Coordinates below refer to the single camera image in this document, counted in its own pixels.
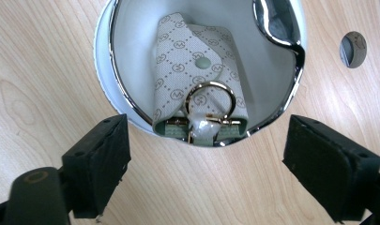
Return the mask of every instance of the snap button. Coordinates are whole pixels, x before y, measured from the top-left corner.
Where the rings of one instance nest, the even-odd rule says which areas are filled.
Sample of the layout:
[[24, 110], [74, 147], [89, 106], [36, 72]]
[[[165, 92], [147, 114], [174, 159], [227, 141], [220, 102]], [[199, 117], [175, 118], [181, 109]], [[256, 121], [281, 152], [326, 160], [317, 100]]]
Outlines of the snap button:
[[195, 66], [201, 69], [209, 68], [210, 65], [212, 65], [212, 62], [206, 57], [200, 57], [195, 61]]

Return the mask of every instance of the round hole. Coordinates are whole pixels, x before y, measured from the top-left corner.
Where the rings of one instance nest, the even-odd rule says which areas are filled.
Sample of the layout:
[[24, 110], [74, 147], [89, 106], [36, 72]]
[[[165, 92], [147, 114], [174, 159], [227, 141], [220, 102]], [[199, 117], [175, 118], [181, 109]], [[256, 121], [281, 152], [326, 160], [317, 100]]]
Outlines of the round hole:
[[366, 58], [367, 45], [365, 37], [352, 31], [342, 38], [340, 57], [348, 68], [361, 66]]
[[80, 157], [80, 156], [83, 156], [84, 155], [84, 152], [77, 152], [75, 153], [75, 157]]
[[368, 157], [368, 155], [366, 155], [365, 153], [359, 153], [358, 154], [361, 158], [367, 158]]

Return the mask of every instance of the metal ring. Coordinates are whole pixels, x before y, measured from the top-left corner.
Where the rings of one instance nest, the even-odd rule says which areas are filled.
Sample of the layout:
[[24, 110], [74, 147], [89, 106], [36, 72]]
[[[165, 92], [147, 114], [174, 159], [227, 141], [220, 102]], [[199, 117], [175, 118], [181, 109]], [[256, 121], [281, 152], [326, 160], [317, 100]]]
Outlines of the metal ring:
[[222, 84], [220, 82], [202, 82], [202, 83], [199, 83], [198, 85], [194, 86], [190, 90], [190, 92], [188, 93], [187, 98], [186, 98], [186, 100], [184, 102], [187, 114], [190, 113], [190, 99], [191, 99], [191, 97], [197, 91], [199, 91], [199, 90], [201, 90], [203, 88], [206, 88], [206, 87], [210, 87], [210, 86], [218, 87], [218, 88], [222, 89], [230, 97], [230, 99], [231, 99], [231, 108], [230, 108], [230, 110], [228, 111], [227, 114], [225, 114], [222, 118], [220, 118], [220, 120], [226, 120], [226, 119], [228, 119], [231, 116], [231, 114], [234, 112], [234, 109], [236, 108], [236, 95], [234, 94], [234, 91], [230, 87], [228, 87], [227, 85]]

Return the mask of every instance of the white bowl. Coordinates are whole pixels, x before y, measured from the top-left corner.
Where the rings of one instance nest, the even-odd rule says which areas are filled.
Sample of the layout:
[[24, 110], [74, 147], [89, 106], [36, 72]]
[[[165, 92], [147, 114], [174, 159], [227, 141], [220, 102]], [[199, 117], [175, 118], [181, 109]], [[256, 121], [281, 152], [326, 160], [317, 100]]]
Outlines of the white bowl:
[[119, 113], [126, 113], [134, 125], [153, 133], [158, 22], [175, 12], [189, 15], [192, 23], [223, 26], [233, 34], [243, 66], [238, 70], [249, 114], [244, 138], [286, 110], [298, 88], [305, 59], [306, 31], [299, 1], [115, 0], [100, 17], [95, 60], [101, 86]]

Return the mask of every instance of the wooden table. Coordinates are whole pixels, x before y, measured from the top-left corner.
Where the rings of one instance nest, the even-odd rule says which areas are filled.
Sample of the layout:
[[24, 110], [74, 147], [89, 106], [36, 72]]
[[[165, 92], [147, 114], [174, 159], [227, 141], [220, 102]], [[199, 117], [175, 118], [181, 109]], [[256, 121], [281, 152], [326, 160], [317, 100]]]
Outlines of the wooden table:
[[[0, 203], [17, 176], [59, 168], [73, 144], [116, 114], [93, 62], [105, 4], [0, 0]], [[130, 125], [132, 161], [103, 224], [333, 224], [281, 163], [289, 116], [320, 120], [380, 155], [380, 0], [313, 0], [303, 7], [306, 68], [288, 111], [225, 148], [190, 147]], [[339, 46], [354, 30], [366, 38], [368, 55], [350, 69]]]

